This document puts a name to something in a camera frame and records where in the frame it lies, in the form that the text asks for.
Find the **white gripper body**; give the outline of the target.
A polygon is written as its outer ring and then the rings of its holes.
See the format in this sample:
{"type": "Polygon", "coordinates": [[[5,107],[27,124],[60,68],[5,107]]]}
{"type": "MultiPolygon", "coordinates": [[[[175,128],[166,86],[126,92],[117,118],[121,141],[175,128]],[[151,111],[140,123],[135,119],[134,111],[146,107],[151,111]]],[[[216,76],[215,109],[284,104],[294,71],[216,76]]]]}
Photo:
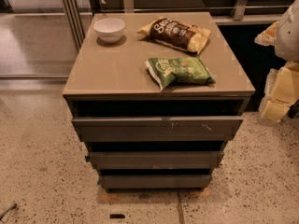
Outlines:
{"type": "Polygon", "coordinates": [[[278,70],[270,97],[274,102],[292,106],[299,99],[299,63],[286,62],[278,70]]]}

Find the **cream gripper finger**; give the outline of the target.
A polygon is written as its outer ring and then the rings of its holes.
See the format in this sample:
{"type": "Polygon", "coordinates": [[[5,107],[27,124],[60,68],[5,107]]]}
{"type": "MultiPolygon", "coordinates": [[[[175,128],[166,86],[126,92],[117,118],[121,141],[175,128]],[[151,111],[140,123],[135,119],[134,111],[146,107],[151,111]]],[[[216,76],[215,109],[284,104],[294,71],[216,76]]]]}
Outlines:
{"type": "Polygon", "coordinates": [[[262,99],[260,103],[260,113],[264,119],[281,121],[289,110],[290,108],[284,104],[275,103],[265,99],[262,99]]]}
{"type": "Polygon", "coordinates": [[[258,34],[255,37],[254,42],[261,46],[274,46],[277,28],[278,28],[278,22],[275,21],[268,28],[266,28],[263,32],[258,34]]]}

